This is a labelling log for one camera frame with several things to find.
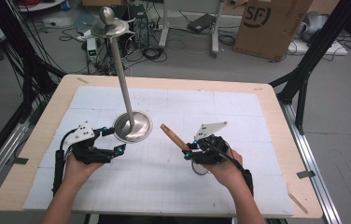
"table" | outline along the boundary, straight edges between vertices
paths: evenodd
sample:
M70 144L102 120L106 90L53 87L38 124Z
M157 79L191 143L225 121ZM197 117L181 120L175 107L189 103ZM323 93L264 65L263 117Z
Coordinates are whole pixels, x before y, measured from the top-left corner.
M169 33L170 24L168 21L168 10L184 10L184 11L193 11L193 12L204 12L204 13L213 13L216 15L216 22L212 31L212 48L211 52L214 56L217 56L218 50L218 27L219 20L222 14L222 9L224 7L224 0L194 0L191 1L172 1L164 0L163 1L163 30L161 31L161 40L159 42L159 47L164 48L166 45L167 35Z
M275 153L287 183L288 194L292 200L295 212L293 217L322 217L322 210L310 180L308 178L299 179L296 175L298 172L304 171L304 165L271 86L255 83L141 77L128 77L127 82L129 88L205 89L210 91L255 93L259 98ZM68 75L63 78L21 151L20 157L27 158L29 161L25 165L14 164L3 186L0 188L0 211L22 211L24 201L35 179L37 165L40 163L47 148L49 148L56 128L59 126L65 111L73 99L77 87L117 87L118 85L116 77Z

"cardboard box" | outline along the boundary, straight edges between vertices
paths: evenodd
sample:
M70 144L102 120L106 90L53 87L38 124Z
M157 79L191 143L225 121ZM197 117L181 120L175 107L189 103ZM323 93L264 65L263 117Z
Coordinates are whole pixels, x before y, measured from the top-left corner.
M127 6L128 4L129 0L82 0L83 6L93 7Z
M249 0L233 50L280 61L313 0Z

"silver stand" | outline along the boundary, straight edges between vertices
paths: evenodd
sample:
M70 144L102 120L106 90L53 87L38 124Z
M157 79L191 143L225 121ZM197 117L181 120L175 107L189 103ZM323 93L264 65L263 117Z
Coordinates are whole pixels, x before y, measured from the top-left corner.
M108 8L104 14L113 14ZM129 31L127 21L108 18L101 16L102 22L96 23L91 29L93 35L109 38L112 57L114 58L115 68L117 70L120 89L122 90L123 100L126 105L127 113L120 115L114 122L115 136L125 143L136 143L146 139L152 131L151 118L140 111L132 111L129 92L126 85L126 78L123 73L123 65L120 60L118 36L124 34L133 34Z

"wooden table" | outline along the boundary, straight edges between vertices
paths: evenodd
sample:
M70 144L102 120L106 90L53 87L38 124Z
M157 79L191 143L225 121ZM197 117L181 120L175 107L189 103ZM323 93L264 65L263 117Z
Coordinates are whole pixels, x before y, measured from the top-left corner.
M304 171L299 151L288 128L273 88L268 84L236 83L182 79L127 77L129 88L234 91L255 93L273 141L274 150L288 187L295 215L293 217L321 218L323 212L309 178L299 179ZM117 87L117 77L68 75L63 78L47 108L21 151L20 157L29 161L14 164L0 188L0 211L23 211L22 207L34 183L35 173L53 135L79 86Z

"forearm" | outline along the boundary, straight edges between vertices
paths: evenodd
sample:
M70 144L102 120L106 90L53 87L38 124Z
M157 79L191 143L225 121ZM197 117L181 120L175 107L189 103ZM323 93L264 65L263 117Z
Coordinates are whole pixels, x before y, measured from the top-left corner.
M264 219L243 178L236 178L228 190L234 200L237 219L240 224L260 224Z
M78 188L69 187L64 183L61 184L40 223L68 223L78 190Z

